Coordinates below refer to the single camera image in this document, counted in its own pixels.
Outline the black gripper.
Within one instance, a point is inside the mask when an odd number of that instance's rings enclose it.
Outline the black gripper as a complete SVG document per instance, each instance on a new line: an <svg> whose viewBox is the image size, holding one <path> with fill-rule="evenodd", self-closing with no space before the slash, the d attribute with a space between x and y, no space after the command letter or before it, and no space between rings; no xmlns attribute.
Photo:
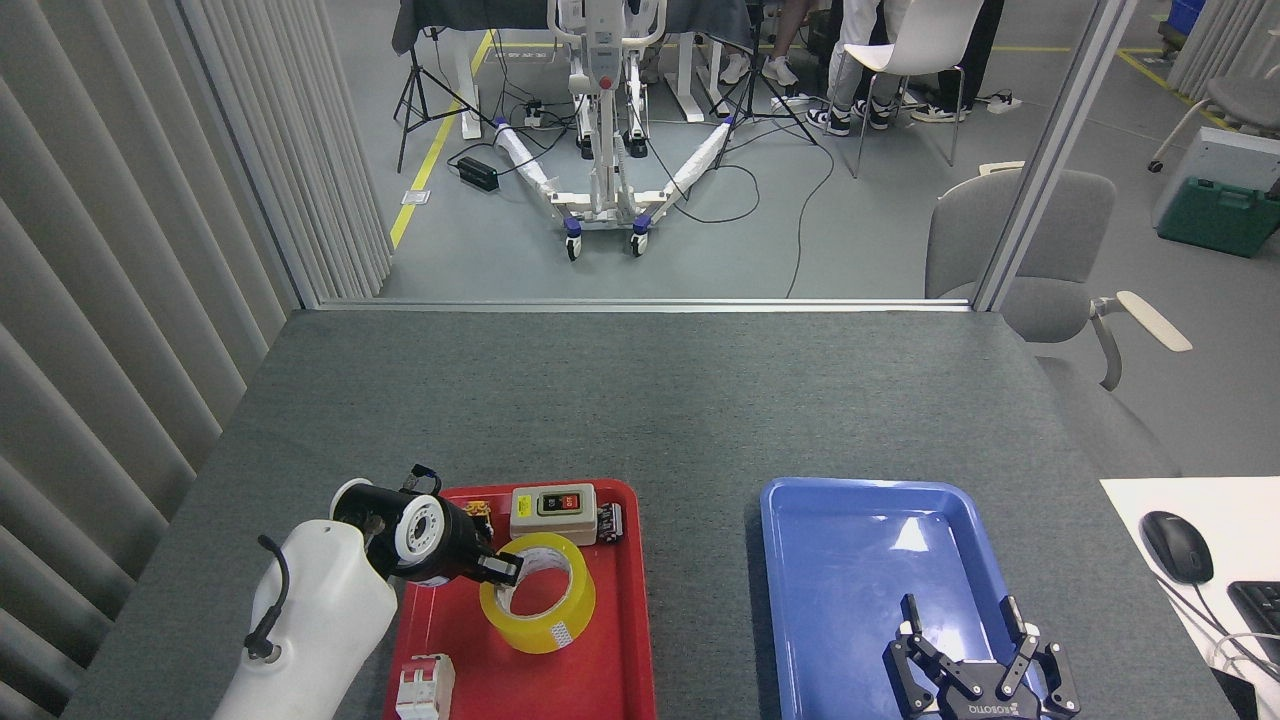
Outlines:
<svg viewBox="0 0 1280 720"><path fill-rule="evenodd" d="M425 519L428 559L425 583L439 585L457 577L516 587L524 559L517 553L492 552L474 519L445 498L436 498L439 510Z"/></svg>
<svg viewBox="0 0 1280 720"><path fill-rule="evenodd" d="M914 594L905 594L900 609L902 624L884 648L884 666L902 716L937 712L942 719L1043 719L1082 711L1065 648L1055 641L1046 644L1039 629L1024 623L1014 596L1000 601L1015 644L1007 666L952 660L924 637ZM1038 664L1043 675L1043 696L1028 679L1032 664Z"/></svg>

